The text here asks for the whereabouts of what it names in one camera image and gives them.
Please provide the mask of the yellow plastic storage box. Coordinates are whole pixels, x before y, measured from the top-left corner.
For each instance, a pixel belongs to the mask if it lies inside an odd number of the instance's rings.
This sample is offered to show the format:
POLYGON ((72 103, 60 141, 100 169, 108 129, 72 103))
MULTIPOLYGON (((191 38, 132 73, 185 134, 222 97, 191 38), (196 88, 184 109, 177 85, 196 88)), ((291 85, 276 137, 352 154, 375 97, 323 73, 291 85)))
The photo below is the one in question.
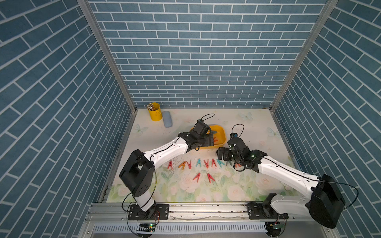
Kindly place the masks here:
POLYGON ((212 129, 212 131, 217 131, 217 134, 213 135, 214 146, 211 146, 211 147, 200 147, 201 149, 204 149, 204 148, 206 148, 206 149, 218 148, 218 147, 221 147, 225 143, 225 141, 226 141, 225 132, 224 132, 224 129, 221 126, 210 126, 210 128, 212 129))

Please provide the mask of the pink-red clothespin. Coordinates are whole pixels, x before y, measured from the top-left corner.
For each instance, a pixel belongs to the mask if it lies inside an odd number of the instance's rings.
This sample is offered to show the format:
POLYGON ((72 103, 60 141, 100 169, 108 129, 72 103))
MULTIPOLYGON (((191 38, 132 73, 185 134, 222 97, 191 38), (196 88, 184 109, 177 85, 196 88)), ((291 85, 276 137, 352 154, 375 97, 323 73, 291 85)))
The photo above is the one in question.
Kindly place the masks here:
POLYGON ((212 168, 213 168, 213 167, 217 167, 217 164, 216 164, 215 159, 212 159, 212 161, 211 161, 211 167, 212 167, 212 168))

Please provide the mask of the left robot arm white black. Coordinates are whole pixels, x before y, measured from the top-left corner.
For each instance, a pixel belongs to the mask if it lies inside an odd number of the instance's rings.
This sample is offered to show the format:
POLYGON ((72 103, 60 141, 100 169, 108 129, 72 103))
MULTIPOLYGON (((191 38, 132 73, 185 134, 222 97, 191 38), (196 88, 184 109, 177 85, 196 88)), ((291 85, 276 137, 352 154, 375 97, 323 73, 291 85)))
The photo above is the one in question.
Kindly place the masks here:
POLYGON ((119 178, 130 190, 142 212, 151 212, 156 205, 149 191, 152 179, 157 177, 156 169, 177 156, 213 146, 215 134, 216 131, 200 119, 190 131, 179 133, 169 143, 146 152, 137 149, 130 154, 119 178))

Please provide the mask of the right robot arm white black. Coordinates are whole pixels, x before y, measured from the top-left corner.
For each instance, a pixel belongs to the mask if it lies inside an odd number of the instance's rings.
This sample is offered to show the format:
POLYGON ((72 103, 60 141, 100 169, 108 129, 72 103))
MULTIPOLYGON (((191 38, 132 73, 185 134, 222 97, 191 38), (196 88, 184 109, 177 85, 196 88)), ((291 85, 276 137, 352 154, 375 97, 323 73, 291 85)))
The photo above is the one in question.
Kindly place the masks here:
POLYGON ((332 177, 299 171, 260 150, 250 150, 238 137, 231 138, 227 148, 218 148, 216 154, 219 160, 235 162, 247 170, 270 176, 301 194, 297 198, 269 196, 269 205, 275 212, 310 215, 326 228, 336 227, 345 207, 345 199, 332 177))

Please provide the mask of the blue-grey fabric case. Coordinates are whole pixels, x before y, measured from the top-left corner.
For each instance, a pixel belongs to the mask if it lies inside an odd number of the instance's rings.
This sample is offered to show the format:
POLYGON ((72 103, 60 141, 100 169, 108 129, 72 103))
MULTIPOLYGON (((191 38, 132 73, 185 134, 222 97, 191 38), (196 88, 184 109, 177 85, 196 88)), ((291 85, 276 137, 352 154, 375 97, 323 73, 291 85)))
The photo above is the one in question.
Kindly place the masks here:
POLYGON ((162 118, 165 128, 170 128, 173 125, 172 117, 169 111, 162 112, 162 118))

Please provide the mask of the yellow pen cup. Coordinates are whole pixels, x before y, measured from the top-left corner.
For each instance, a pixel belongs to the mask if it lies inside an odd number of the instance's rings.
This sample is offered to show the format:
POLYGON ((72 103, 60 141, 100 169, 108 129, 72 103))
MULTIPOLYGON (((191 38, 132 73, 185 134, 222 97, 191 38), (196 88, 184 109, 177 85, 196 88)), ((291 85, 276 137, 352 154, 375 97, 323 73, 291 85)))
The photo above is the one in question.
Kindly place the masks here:
POLYGON ((160 108, 160 105, 158 103, 153 102, 153 104, 156 108, 156 111, 148 111, 148 112, 149 112, 151 120, 154 122, 158 122, 162 119, 161 108, 160 108))

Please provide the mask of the pens in cup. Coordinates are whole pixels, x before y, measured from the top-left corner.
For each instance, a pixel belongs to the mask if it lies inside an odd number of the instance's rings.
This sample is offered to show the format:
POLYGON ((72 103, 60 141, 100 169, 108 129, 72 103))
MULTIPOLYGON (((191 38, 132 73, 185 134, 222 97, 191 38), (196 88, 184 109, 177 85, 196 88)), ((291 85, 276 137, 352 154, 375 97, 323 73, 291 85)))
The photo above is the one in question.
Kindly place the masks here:
POLYGON ((149 111, 156 111, 156 108, 155 108, 155 106, 154 106, 153 103, 149 103, 149 104, 147 105, 147 109, 148 109, 149 111))

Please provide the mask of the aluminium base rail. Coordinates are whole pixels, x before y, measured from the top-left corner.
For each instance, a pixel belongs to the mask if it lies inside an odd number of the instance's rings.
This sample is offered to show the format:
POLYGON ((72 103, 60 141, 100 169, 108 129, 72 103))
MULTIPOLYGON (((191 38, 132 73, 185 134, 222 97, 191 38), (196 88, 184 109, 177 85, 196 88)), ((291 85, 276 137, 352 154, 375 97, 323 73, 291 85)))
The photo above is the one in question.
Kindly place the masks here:
MULTIPOLYGON (((285 216, 269 218, 259 209, 259 202, 165 202, 157 203, 151 220, 170 221, 272 221, 283 220, 285 216)), ((141 217, 139 208, 129 203, 93 203, 85 217, 90 223, 112 223, 136 221, 141 217)))

